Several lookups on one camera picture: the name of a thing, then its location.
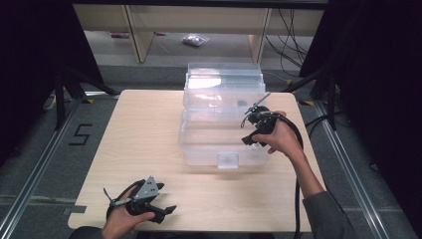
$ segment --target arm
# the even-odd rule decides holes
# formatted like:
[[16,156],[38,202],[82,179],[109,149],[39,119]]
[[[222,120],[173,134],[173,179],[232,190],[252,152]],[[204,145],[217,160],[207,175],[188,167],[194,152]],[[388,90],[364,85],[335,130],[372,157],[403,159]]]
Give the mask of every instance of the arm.
[[277,120],[271,134],[256,134],[252,140],[265,142],[270,146],[268,153],[280,151],[292,163],[315,238],[357,238],[331,195],[320,185],[295,133],[286,123]]
[[[122,199],[127,198],[133,191],[129,190]],[[103,229],[96,227],[81,227],[72,233],[69,239],[117,239],[134,230],[134,226],[154,218],[153,212],[145,212],[138,216],[130,215],[125,206],[119,206],[112,210]]]

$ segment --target cable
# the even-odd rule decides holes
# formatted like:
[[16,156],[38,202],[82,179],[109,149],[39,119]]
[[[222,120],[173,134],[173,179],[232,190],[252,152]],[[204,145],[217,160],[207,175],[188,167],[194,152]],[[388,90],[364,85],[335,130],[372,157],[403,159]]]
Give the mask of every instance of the cable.
[[[294,123],[292,123],[289,119],[285,118],[282,115],[278,115],[276,113],[272,113],[272,117],[277,118],[278,120],[281,120],[285,122],[295,133],[296,138],[298,139],[299,144],[301,145],[301,148],[304,149],[304,140],[302,139],[302,135],[299,132],[299,129],[295,126]],[[295,187],[295,217],[296,217],[296,230],[295,230],[295,236],[294,238],[300,238],[301,237],[301,214],[300,214],[300,207],[299,207],[299,197],[300,197],[300,191],[301,186],[299,185],[299,181],[296,179],[296,187]]]
[[285,20],[285,18],[283,17],[283,14],[282,14],[282,11],[279,9],[279,14],[280,14],[280,17],[282,18],[282,20],[283,20],[283,23],[285,24],[285,26],[286,26],[286,29],[288,30],[288,38],[286,39],[286,42],[283,42],[284,44],[285,44],[285,47],[286,46],[288,46],[287,44],[288,44],[288,40],[289,40],[289,37],[291,37],[292,38],[292,41],[295,43],[295,46],[296,46],[296,48],[295,49],[293,49],[293,48],[291,48],[291,49],[293,49],[294,51],[296,51],[297,52],[297,54],[298,54],[298,57],[299,57],[299,59],[300,59],[300,61],[301,61],[301,63],[303,62],[303,60],[305,59],[305,57],[303,56],[303,54],[307,54],[308,52],[304,49],[304,48],[302,48],[299,44],[298,44],[298,42],[296,41],[296,35],[295,35],[295,25],[294,25],[294,20],[295,20],[295,10],[294,9],[291,9],[290,10],[291,11],[291,24],[290,24],[290,26],[288,26],[288,24],[287,24],[287,22],[286,22],[286,20]]
[[353,225],[350,223],[350,220],[348,219],[347,215],[344,212],[344,209],[338,202],[338,200],[332,195],[331,190],[329,189],[328,185],[325,183],[325,180],[323,181],[323,184],[325,184],[325,189],[331,196],[332,200],[334,200],[335,204],[337,205],[338,209],[341,211],[341,213],[344,215],[345,219],[347,220],[348,224],[350,224],[351,228],[353,228]]
[[[336,116],[336,115],[341,115],[341,114],[343,114],[343,113],[344,113],[344,111],[338,111],[338,112],[335,112],[335,113],[334,113],[334,115],[335,115],[335,116]],[[314,123],[314,126],[311,128],[311,131],[309,132],[309,136],[310,136],[310,138],[312,137],[313,132],[314,132],[315,128],[317,127],[317,125],[318,125],[320,122],[322,122],[323,120],[326,120],[327,118],[328,118],[328,115],[323,115],[323,116],[320,116],[320,117],[318,117],[318,118],[315,118],[315,119],[311,120],[310,122],[305,123],[305,127],[308,127],[309,125],[311,125],[311,124],[313,124],[313,123]]]
[[290,73],[288,73],[285,68],[283,67],[283,57],[286,58],[287,60],[289,60],[290,62],[292,62],[293,64],[295,64],[297,67],[301,68],[302,65],[299,64],[298,62],[296,62],[294,59],[292,59],[291,57],[289,57],[288,55],[286,55],[285,53],[283,53],[282,51],[280,51],[277,47],[275,47],[273,45],[273,43],[270,41],[270,39],[268,38],[268,36],[265,36],[265,38],[267,39],[268,43],[270,44],[270,46],[273,48],[273,50],[279,54],[281,56],[280,58],[280,66],[282,67],[283,72],[285,72],[287,75],[291,76],[291,77],[298,77],[296,75],[292,75]]
[[293,58],[289,57],[288,55],[286,55],[283,51],[280,51],[280,49],[278,49],[277,47],[275,47],[273,45],[273,43],[270,41],[270,39],[268,39],[268,36],[265,37],[268,41],[268,43],[270,44],[270,46],[273,48],[273,50],[278,53],[279,55],[281,55],[282,57],[286,58],[287,60],[289,60],[290,62],[292,62],[293,64],[295,64],[297,67],[301,67],[302,65],[298,62],[296,62]]

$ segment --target sleeve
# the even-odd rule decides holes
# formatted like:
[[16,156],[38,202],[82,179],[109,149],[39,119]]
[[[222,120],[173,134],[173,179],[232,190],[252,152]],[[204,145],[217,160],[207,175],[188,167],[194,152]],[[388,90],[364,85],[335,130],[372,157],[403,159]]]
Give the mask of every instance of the sleeve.
[[76,229],[69,239],[104,239],[104,237],[100,228],[84,226]]
[[304,199],[314,238],[357,238],[331,195],[324,191]]

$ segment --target clear plastic container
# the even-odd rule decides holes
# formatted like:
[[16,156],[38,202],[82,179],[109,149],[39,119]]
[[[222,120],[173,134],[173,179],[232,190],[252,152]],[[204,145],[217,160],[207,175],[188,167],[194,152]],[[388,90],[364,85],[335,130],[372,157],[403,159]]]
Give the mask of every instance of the clear plastic container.
[[267,162],[265,149],[242,141],[255,127],[240,127],[248,108],[266,94],[259,65],[189,64],[184,90],[179,146],[187,164],[237,168]]

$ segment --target black cord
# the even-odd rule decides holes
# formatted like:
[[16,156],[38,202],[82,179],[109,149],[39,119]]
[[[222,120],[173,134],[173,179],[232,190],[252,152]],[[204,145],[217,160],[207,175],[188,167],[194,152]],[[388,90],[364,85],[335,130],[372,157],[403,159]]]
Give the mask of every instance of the black cord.
[[279,40],[284,44],[284,45],[286,45],[286,47],[287,48],[289,48],[290,50],[292,50],[292,51],[299,51],[301,54],[307,54],[307,52],[303,52],[303,51],[301,51],[301,50],[298,50],[298,49],[295,49],[295,48],[293,48],[293,47],[291,47],[291,46],[289,46],[288,45],[288,43],[287,42],[285,42],[281,37],[280,37],[280,35],[277,35],[277,37],[279,38]]
[[331,190],[329,189],[328,185],[325,183],[325,181],[323,182],[323,184],[325,184],[325,189],[326,192],[329,193],[329,195],[331,196],[332,200],[334,200],[335,204],[337,205],[338,209],[341,211],[341,213],[344,215],[345,219],[347,220],[348,224],[350,224],[351,228],[353,228],[353,225],[350,223],[350,220],[348,219],[347,215],[344,212],[344,209],[342,208],[342,206],[340,205],[340,203],[338,202],[338,200],[332,195]]
[[[292,123],[289,119],[279,114],[273,114],[272,117],[275,117],[278,120],[285,122],[295,133],[296,138],[298,139],[298,142],[301,145],[301,148],[304,149],[304,140],[302,139],[302,135],[299,132],[299,129],[295,126],[295,124]],[[301,186],[299,185],[299,181],[296,179],[296,188],[295,188],[296,230],[295,230],[295,236],[294,236],[295,239],[298,239],[301,237],[301,214],[300,214],[300,207],[299,207],[300,191],[301,191]]]
[[283,51],[281,51],[280,49],[278,49],[276,46],[273,45],[273,43],[270,41],[270,39],[268,38],[268,36],[265,37],[268,41],[268,43],[270,44],[270,46],[273,48],[273,50],[281,55],[282,57],[286,58],[287,60],[289,60],[290,62],[292,62],[293,64],[295,64],[297,67],[301,67],[302,65],[298,62],[296,62],[293,58],[289,57],[288,55],[286,55]]
[[322,122],[323,120],[325,120],[325,119],[327,119],[327,116],[325,116],[324,118],[321,118],[321,119],[319,119],[319,120],[317,120],[317,121],[316,121],[316,123],[315,123],[315,124],[314,124],[314,126],[311,128],[311,131],[310,131],[310,133],[309,133],[310,138],[312,137],[313,132],[314,132],[314,129],[316,129],[317,125],[318,125],[320,122]]
[[279,14],[280,14],[280,17],[282,18],[282,20],[283,20],[283,23],[285,24],[285,26],[286,26],[286,29],[288,30],[288,38],[286,39],[286,43],[285,42],[283,42],[283,43],[285,43],[285,46],[287,46],[287,43],[288,43],[288,40],[289,40],[289,37],[291,37],[292,38],[292,41],[295,43],[295,46],[296,46],[296,48],[295,49],[293,49],[293,48],[291,48],[292,50],[294,50],[294,51],[296,51],[297,53],[298,53],[298,57],[299,57],[299,59],[302,61],[302,59],[305,59],[305,57],[303,56],[303,54],[307,54],[308,52],[304,49],[304,48],[302,48],[299,44],[298,44],[298,42],[296,41],[296,35],[295,35],[295,25],[294,25],[294,20],[295,20],[295,9],[291,9],[291,25],[290,25],[290,27],[288,26],[288,24],[287,24],[287,22],[286,22],[286,20],[285,20],[285,18],[283,17],[283,14],[282,14],[282,11],[279,9]]
[[324,119],[325,120],[326,119],[326,116],[322,116],[322,117],[318,117],[316,119],[313,119],[312,121],[305,123],[305,126],[308,127],[309,125],[313,124],[314,122],[316,122],[317,120],[320,120],[320,119]]

